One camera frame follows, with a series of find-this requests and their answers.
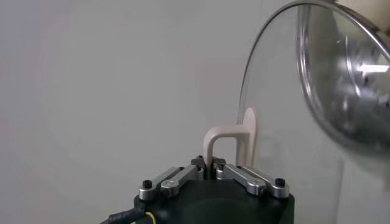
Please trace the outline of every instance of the glass pot lid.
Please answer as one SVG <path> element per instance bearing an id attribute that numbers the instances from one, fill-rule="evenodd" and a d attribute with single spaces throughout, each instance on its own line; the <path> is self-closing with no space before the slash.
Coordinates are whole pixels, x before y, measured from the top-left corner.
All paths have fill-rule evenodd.
<path id="1" fill-rule="evenodd" d="M 238 123 L 255 109 L 254 167 L 286 177 L 297 223 L 344 221 L 346 159 L 390 186 L 386 38 L 362 16 L 325 1 L 284 6 L 257 36 Z"/>

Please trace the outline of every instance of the metal pivot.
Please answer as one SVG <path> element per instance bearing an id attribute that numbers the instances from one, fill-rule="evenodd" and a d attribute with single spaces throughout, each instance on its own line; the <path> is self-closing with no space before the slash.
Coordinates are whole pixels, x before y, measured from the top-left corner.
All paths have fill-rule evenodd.
<path id="1" fill-rule="evenodd" d="M 167 197 L 173 197 L 179 193 L 180 188 L 188 181 L 188 180 L 199 180 L 199 173 L 197 166 L 188 165 L 182 171 L 180 171 L 177 175 L 172 177 L 169 180 L 164 180 L 161 183 L 161 189 L 164 189 L 168 194 Z"/>
<path id="2" fill-rule="evenodd" d="M 141 200 L 153 200 L 157 196 L 157 193 L 160 190 L 161 182 L 168 179 L 168 178 L 173 177 L 174 175 L 176 175 L 179 172 L 180 172 L 179 168 L 172 167 L 172 168 L 168 169 L 167 171 L 163 172 L 158 177 L 154 178 L 152 180 L 151 186 L 144 186 L 144 185 L 140 186 L 139 187 L 140 199 Z"/>
<path id="3" fill-rule="evenodd" d="M 289 195 L 289 187 L 284 179 L 273 179 L 260 171 L 250 167 L 238 168 L 232 164 L 217 167 L 217 179 L 233 179 L 246 188 L 248 193 L 261 196 L 266 190 L 275 198 L 286 198 Z"/>

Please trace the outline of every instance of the gray wall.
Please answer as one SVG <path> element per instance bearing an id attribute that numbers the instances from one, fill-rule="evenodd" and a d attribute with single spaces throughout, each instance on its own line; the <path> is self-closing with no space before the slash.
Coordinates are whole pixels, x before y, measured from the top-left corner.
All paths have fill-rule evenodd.
<path id="1" fill-rule="evenodd" d="M 202 153 L 235 123 L 255 35 L 285 2 L 1 0 L 0 222 L 99 223 Z M 232 163 L 235 143 L 216 146 Z M 385 223 L 382 182 L 345 173 L 340 223 Z"/>

